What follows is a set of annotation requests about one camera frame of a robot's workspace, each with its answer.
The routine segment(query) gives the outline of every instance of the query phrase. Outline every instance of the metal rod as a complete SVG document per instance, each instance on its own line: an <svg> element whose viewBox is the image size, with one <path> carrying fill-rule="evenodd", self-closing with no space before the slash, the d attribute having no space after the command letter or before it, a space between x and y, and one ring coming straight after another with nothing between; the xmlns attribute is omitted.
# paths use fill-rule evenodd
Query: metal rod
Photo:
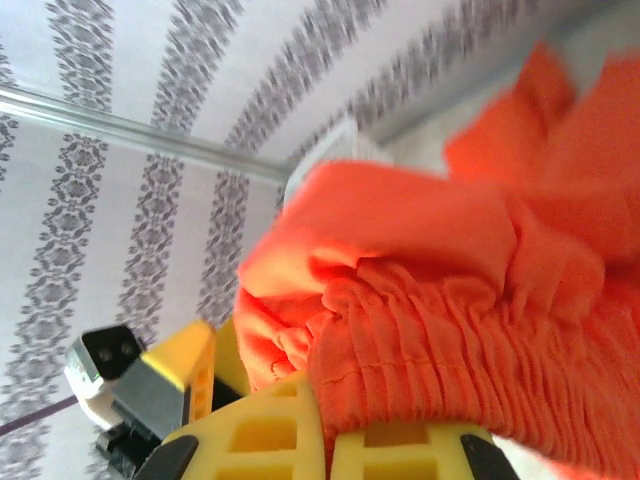
<svg viewBox="0 0 640 480"><path fill-rule="evenodd" d="M292 169L275 160L258 158L186 135L163 132L142 123L94 111L17 88L0 87L0 112L58 128L72 128L110 137L120 143L163 151L183 161L231 168L285 182Z"/></svg>

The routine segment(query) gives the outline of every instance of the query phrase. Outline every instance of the black plastic piece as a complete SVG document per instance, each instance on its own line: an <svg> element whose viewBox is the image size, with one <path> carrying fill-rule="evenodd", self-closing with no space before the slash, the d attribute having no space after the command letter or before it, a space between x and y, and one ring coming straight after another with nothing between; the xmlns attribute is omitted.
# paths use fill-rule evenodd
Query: black plastic piece
<svg viewBox="0 0 640 480"><path fill-rule="evenodd" d="M142 352L141 344L126 325L87 332L80 341L96 369L87 373L91 378L98 373L106 381L120 378Z"/></svg>
<svg viewBox="0 0 640 480"><path fill-rule="evenodd" d="M211 402L211 411L226 407L230 403L240 400L242 395L236 392L229 385L224 383L218 377L213 377L213 401Z"/></svg>
<svg viewBox="0 0 640 480"><path fill-rule="evenodd" d="M136 360L113 388L113 410L164 439L189 421L191 389L178 390L142 359Z"/></svg>
<svg viewBox="0 0 640 480"><path fill-rule="evenodd" d="M504 452L476 435L462 435L462 448L475 480L519 480Z"/></svg>
<svg viewBox="0 0 640 480"><path fill-rule="evenodd" d="M131 480L159 444L158 438L145 439L121 423L100 434L96 450L107 460L113 476Z"/></svg>
<svg viewBox="0 0 640 480"><path fill-rule="evenodd" d="M192 435L178 437L154 450L135 480L180 480L198 448Z"/></svg>

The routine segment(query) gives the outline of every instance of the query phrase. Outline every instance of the gathered fabric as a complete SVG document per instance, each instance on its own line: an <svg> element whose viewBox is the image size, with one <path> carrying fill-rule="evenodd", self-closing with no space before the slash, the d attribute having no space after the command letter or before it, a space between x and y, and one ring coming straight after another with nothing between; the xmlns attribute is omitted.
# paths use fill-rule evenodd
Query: gathered fabric
<svg viewBox="0 0 640 480"><path fill-rule="evenodd" d="M541 45L450 141L450 179L318 167L239 270L252 389L308 370L329 456L449 419L638 478L639 91L630 54L576 102Z"/></svg>

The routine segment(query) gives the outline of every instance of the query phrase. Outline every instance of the white object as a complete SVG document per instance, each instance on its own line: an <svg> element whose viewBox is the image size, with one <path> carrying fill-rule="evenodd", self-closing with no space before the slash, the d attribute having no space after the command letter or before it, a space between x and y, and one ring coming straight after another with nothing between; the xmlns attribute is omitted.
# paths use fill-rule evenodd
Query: white object
<svg viewBox="0 0 640 480"><path fill-rule="evenodd" d="M78 371L68 364L64 368L64 375L78 400L78 404L84 414L94 424L103 430L109 430L119 423L122 423L122 417L113 411L113 394L111 389L115 382L102 382L100 389L96 391L88 391L85 388L86 383L78 381Z"/></svg>
<svg viewBox="0 0 640 480"><path fill-rule="evenodd" d="M287 181L284 204L291 200L317 165L348 159L393 165L393 157L359 132L355 120L347 118L331 129L298 164Z"/></svg>

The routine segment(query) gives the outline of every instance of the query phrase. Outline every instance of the gray floral stripe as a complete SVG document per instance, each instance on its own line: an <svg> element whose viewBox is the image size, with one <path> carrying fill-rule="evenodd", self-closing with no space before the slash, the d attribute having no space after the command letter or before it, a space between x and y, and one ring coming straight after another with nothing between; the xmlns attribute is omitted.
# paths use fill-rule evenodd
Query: gray floral stripe
<svg viewBox="0 0 640 480"><path fill-rule="evenodd" d="M379 16L387 0L316 0L271 62L225 144L256 151L345 49Z"/></svg>
<svg viewBox="0 0 640 480"><path fill-rule="evenodd" d="M177 0L151 124L188 133L243 12L238 0Z"/></svg>
<svg viewBox="0 0 640 480"><path fill-rule="evenodd" d="M287 188L286 185L280 185L276 194L276 215L280 215L282 207L284 206L284 192Z"/></svg>
<svg viewBox="0 0 640 480"><path fill-rule="evenodd" d="M10 115L0 113L0 182L4 182L7 174L7 163L11 160L11 156L7 152L13 147L13 141L16 139L15 132L18 128L18 121Z"/></svg>
<svg viewBox="0 0 640 480"><path fill-rule="evenodd" d="M111 112L113 9L101 0L47 3L64 99Z"/></svg>
<svg viewBox="0 0 640 480"><path fill-rule="evenodd" d="M176 158L148 155L140 187L116 320L147 344L156 337L183 170Z"/></svg>
<svg viewBox="0 0 640 480"><path fill-rule="evenodd" d="M384 115L406 104L463 61L478 47L504 33L517 20L522 9L534 14L539 0L463 0L445 9L441 23L429 26L411 41L380 73L369 79L349 101L313 132L290 156L297 164L345 115L358 126L372 125Z"/></svg>
<svg viewBox="0 0 640 480"><path fill-rule="evenodd" d="M217 175L198 305L198 314L213 325L222 325L233 309L249 183L241 173Z"/></svg>
<svg viewBox="0 0 640 480"><path fill-rule="evenodd" d="M15 87L16 82L13 79L9 59L2 53L3 50L4 47L0 44L0 85ZM7 163L11 160L7 150L13 147L18 126L19 123L15 118L0 112L0 182L4 181L7 174Z"/></svg>
<svg viewBox="0 0 640 480"><path fill-rule="evenodd" d="M5 54L2 53L3 51L4 47L0 43L0 85L15 87L16 82L13 78L13 71L11 70L9 59Z"/></svg>
<svg viewBox="0 0 640 480"><path fill-rule="evenodd" d="M50 404L64 365L68 319L74 314L108 147L81 135L64 135L63 141L42 220L41 246L20 311L23 320L16 325L17 342L11 346L14 358L7 363L10 382L2 387L2 423ZM37 477L48 431L39 421L0 438L0 478Z"/></svg>

